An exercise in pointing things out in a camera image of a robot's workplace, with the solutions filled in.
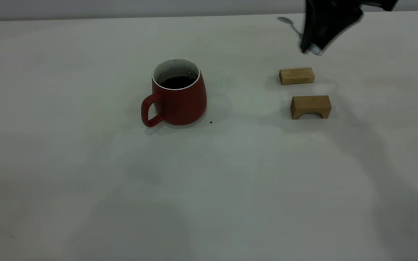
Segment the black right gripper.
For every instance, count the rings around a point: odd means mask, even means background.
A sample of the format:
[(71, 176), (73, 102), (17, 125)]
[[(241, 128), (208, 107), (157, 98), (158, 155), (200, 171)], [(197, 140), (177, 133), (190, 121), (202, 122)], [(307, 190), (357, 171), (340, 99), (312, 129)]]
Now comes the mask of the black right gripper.
[[(305, 11), (303, 33), (300, 35), (303, 54), (322, 55), (342, 30), (363, 16), (357, 0), (305, 0)], [(312, 41), (312, 33), (316, 33), (316, 44)]]

